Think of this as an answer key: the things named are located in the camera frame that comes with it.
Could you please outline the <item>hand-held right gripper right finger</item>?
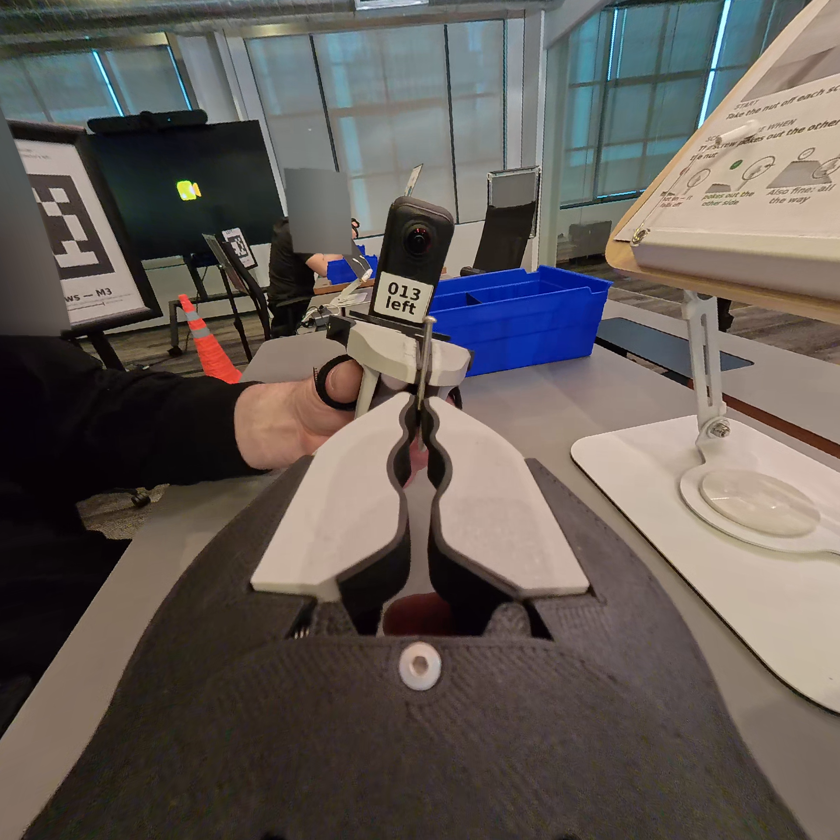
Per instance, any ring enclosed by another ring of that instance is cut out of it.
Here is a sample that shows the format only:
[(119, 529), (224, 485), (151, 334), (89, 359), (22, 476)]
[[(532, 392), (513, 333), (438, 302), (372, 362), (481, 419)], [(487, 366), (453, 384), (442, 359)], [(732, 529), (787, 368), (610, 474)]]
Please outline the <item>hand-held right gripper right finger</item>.
[(428, 571), (456, 632), (481, 635), (498, 606), (590, 588), (522, 454), (495, 430), (434, 396), (423, 441), (435, 488)]

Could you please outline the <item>black video bar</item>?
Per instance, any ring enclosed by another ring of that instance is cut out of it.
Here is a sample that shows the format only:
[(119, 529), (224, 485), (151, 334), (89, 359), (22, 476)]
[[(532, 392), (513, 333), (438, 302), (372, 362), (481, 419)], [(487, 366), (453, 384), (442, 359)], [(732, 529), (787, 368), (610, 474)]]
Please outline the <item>black video bar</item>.
[(180, 128), (200, 127), (207, 124), (207, 113), (202, 109), (170, 112), (142, 111), (122, 117), (90, 119), (87, 128), (91, 133), (111, 135), (121, 133), (160, 132)]

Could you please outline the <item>person's left hand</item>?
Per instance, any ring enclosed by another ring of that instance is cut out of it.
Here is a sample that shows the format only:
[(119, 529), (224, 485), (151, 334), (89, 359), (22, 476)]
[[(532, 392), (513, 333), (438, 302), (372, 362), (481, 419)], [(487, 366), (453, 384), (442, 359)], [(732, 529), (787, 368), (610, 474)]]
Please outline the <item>person's left hand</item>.
[(310, 374), (304, 381), (252, 385), (238, 396), (234, 435), (248, 467), (290, 466), (353, 420), (353, 411), (321, 399), (316, 380)]

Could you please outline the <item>long metal screw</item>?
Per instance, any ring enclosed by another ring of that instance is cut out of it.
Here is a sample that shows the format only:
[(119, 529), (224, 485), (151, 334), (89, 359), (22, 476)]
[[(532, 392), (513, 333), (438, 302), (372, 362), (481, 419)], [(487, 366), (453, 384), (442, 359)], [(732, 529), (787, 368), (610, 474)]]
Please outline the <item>long metal screw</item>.
[(416, 417), (417, 417), (417, 432), (416, 432), (416, 446), (417, 452), (423, 453), (426, 449), (422, 432), (422, 412), (424, 408), (424, 399), (427, 390), (427, 380), (431, 365), (432, 348), (434, 343), (434, 325), (436, 319), (433, 316), (426, 315), (423, 319), (423, 336), (421, 346), (421, 370), (420, 379), (416, 389)]

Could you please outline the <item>printed instruction sheet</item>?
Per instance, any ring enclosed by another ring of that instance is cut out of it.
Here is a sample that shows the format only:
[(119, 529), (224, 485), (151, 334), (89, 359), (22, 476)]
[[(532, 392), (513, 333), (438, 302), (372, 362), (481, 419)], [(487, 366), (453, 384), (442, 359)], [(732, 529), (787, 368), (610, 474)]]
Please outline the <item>printed instruction sheet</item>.
[(809, 4), (675, 158), (639, 228), (838, 239), (839, 2)]

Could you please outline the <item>large grid window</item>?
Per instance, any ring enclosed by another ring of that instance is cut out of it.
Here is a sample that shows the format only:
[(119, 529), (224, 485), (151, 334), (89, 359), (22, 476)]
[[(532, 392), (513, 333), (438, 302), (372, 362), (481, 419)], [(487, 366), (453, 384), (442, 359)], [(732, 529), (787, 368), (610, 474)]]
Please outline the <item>large grid window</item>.
[(2, 59), (1, 102), (9, 119), (78, 125), (193, 107), (168, 45)]
[(499, 18), (246, 38), (280, 175), (346, 177), (362, 235), (421, 165), (415, 194), (458, 224), (484, 220), (487, 177), (508, 158), (508, 48)]
[(805, 5), (616, 2), (578, 24), (560, 207), (642, 193)]

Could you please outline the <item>orange traffic cone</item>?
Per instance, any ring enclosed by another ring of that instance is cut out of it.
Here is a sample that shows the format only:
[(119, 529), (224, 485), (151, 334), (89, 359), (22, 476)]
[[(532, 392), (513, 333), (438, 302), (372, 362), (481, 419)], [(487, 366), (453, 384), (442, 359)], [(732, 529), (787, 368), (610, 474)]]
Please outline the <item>orange traffic cone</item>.
[(181, 294), (178, 297), (184, 311), (187, 324), (191, 330), (192, 339), (199, 361), (205, 375), (228, 384), (236, 384), (241, 380), (241, 371), (229, 359), (205, 321), (199, 315), (196, 306), (189, 297)]

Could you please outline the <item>blue divided plastic bin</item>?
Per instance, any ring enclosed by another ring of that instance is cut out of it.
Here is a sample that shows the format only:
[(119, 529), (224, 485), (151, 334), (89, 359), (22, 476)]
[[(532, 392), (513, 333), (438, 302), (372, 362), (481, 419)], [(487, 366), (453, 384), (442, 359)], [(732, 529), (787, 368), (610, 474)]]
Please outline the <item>blue divided plastic bin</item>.
[(430, 314), (484, 375), (589, 356), (611, 286), (549, 266), (482, 273), (440, 281)]

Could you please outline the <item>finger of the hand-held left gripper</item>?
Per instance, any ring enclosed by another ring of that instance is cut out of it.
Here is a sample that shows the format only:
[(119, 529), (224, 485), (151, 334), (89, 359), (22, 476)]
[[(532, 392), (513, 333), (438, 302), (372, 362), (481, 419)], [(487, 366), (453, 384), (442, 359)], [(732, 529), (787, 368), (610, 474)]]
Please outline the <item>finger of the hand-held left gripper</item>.
[(432, 387), (457, 387), (466, 378), (473, 353), (453, 343), (432, 343), (427, 383)]
[(417, 339), (382, 326), (352, 326), (348, 355), (364, 368), (406, 385), (417, 383)]

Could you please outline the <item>large black display screen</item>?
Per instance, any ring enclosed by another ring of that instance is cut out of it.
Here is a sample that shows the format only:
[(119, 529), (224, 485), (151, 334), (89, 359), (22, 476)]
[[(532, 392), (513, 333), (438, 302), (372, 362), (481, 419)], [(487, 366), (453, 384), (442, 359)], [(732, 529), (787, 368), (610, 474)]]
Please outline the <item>large black display screen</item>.
[(283, 217), (257, 121), (88, 136), (142, 260), (208, 253), (204, 235), (271, 240)]

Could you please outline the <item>person's left forearm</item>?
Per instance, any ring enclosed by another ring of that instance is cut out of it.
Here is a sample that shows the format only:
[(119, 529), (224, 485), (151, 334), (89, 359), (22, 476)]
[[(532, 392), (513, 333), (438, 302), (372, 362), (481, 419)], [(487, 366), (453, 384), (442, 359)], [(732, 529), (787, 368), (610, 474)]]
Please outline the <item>person's left forearm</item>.
[(2, 337), (1, 374), (2, 502), (261, 474), (235, 439), (248, 384), (108, 370), (54, 338)]

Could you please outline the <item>grey desk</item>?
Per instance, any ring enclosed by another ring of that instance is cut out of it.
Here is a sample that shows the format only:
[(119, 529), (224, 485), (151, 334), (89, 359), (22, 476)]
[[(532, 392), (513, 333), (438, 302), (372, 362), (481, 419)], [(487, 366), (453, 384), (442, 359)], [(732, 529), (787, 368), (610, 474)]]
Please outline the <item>grey desk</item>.
[[(838, 838), (838, 716), (783, 686), (571, 458), (579, 438), (694, 413), (694, 393), (595, 347), (469, 378), (465, 409), (544, 464), (645, 562), (678, 607), (762, 771), (811, 838)], [(148, 622), (195, 557), (270, 482), (173, 487), (2, 737), (1, 834), (20, 838), (78, 760)]]

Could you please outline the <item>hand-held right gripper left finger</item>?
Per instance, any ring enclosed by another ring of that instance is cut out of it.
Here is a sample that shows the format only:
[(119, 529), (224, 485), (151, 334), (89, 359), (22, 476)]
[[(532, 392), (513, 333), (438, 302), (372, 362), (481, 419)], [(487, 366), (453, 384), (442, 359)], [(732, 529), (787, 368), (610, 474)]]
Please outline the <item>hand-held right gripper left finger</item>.
[(251, 577), (255, 591), (341, 603), (374, 635), (411, 568), (414, 396), (399, 392), (323, 444)]

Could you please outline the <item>person's right hand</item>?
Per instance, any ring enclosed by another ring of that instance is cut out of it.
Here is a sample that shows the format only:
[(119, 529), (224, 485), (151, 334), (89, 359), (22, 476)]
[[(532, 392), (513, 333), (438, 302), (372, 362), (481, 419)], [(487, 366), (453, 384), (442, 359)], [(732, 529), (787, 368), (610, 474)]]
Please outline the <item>person's right hand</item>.
[(456, 635), (452, 609), (437, 593), (405, 595), (390, 604), (382, 617), (386, 636)]

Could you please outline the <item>black office chair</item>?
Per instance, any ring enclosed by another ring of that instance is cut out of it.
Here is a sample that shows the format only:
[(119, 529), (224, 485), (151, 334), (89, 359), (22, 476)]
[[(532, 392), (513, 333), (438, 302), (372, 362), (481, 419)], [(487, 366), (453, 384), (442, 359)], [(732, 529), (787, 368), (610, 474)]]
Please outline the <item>black office chair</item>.
[(521, 267), (528, 241), (536, 235), (541, 167), (538, 165), (487, 175), (487, 210), (476, 257), (460, 275)]

